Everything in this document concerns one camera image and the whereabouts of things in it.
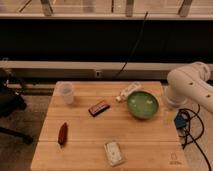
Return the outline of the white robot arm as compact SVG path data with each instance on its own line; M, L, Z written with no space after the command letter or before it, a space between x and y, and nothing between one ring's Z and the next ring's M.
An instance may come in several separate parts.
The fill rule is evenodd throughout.
M171 70L167 75L165 102L171 108L179 108L190 99L213 114L213 86L207 83L210 76L210 68L203 62Z

